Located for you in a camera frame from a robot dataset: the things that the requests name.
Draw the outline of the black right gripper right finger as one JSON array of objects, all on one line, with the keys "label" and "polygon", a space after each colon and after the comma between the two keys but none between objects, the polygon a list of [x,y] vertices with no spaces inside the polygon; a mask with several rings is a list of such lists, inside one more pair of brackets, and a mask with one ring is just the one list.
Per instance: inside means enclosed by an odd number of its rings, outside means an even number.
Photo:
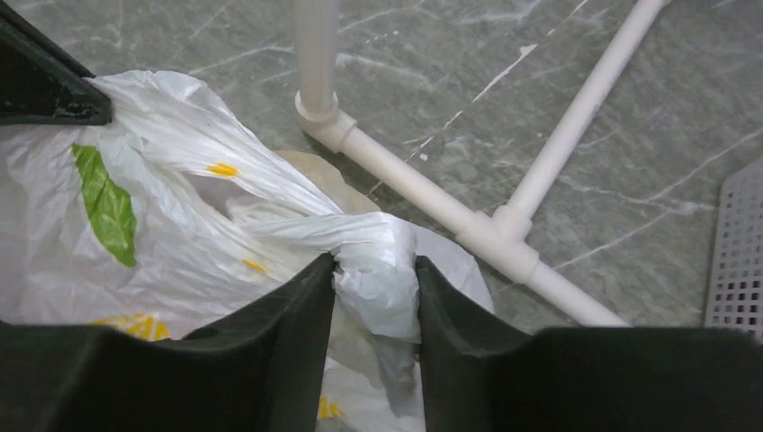
[{"label": "black right gripper right finger", "polygon": [[548,328],[526,334],[426,257],[420,363],[430,431],[759,431],[762,347],[738,331]]}]

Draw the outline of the white printed plastic bag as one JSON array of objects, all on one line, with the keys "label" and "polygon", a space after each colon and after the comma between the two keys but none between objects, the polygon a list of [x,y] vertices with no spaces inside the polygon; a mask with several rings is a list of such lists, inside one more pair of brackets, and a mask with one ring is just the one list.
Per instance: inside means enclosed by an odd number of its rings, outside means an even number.
[{"label": "white printed plastic bag", "polygon": [[382,212],[320,157],[274,152],[203,81],[99,76],[105,126],[1,130],[1,317],[178,339],[338,261],[318,419],[424,427],[415,256],[492,311],[472,255]]}]

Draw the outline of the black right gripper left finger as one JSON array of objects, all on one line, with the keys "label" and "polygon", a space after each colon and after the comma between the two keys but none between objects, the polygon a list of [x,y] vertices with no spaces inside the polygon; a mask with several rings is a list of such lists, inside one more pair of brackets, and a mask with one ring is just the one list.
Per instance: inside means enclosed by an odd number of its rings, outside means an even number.
[{"label": "black right gripper left finger", "polygon": [[4,431],[311,431],[335,295],[321,255],[186,337],[1,327]]}]

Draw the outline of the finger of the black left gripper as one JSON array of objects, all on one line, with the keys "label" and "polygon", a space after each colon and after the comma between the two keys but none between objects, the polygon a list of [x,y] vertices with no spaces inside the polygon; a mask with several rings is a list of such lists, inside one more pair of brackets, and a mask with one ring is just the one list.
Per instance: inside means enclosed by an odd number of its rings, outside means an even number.
[{"label": "finger of the black left gripper", "polygon": [[1,3],[1,124],[103,126],[111,99],[95,75]]}]

